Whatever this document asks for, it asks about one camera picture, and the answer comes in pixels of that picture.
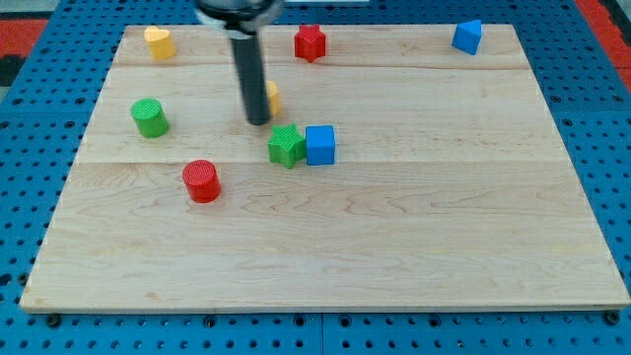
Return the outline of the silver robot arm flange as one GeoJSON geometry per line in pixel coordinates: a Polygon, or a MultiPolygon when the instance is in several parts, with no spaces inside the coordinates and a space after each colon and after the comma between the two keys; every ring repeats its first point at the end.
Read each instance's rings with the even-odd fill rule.
{"type": "Polygon", "coordinates": [[[194,0],[194,13],[202,25],[232,38],[246,38],[272,24],[282,14],[284,0],[194,0]]]}

